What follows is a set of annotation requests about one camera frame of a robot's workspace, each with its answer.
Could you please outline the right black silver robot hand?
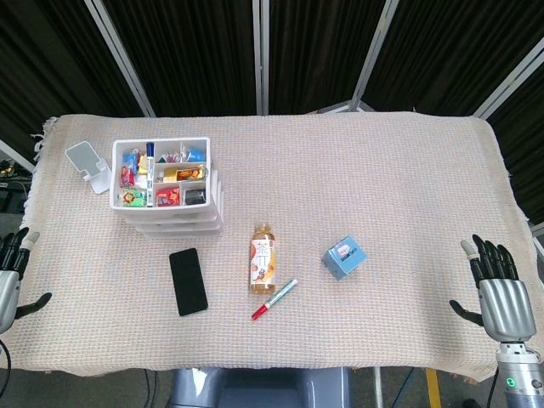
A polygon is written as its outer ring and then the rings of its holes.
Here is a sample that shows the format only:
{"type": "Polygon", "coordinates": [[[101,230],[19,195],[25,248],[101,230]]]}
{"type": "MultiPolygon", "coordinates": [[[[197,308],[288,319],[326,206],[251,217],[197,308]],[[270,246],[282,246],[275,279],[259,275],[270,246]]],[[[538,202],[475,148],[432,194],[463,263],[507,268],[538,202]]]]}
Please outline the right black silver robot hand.
{"type": "Polygon", "coordinates": [[[536,334],[536,321],[512,254],[478,235],[473,235],[472,242],[462,240],[461,247],[478,290],[480,311],[471,312],[456,300],[449,301],[450,307],[499,343],[529,341],[536,334]]]}

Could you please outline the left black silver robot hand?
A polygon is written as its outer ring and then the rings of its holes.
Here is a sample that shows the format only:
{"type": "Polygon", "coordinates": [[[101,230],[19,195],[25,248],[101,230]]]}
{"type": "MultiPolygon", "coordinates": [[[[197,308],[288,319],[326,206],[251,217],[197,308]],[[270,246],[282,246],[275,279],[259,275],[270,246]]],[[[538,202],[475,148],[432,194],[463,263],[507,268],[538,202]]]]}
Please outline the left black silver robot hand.
{"type": "Polygon", "coordinates": [[[43,309],[52,298],[52,294],[46,292],[34,303],[18,305],[31,250],[39,237],[39,232],[29,232],[25,227],[1,239],[1,333],[5,333],[16,320],[43,309]]]}

